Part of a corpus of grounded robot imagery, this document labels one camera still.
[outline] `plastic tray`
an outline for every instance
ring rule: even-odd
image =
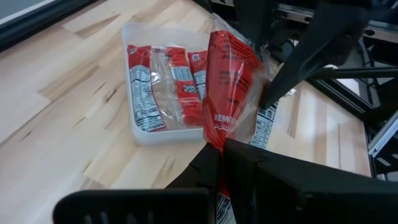
[[[130,124],[135,143],[142,146],[153,146],[182,141],[198,141],[203,139],[203,128],[147,132],[143,131],[136,125],[133,113],[134,108],[132,105],[127,45],[132,44],[137,47],[141,47],[145,45],[177,44],[185,47],[187,51],[199,51],[207,49],[209,36],[187,30],[129,23],[123,27],[122,37]]]

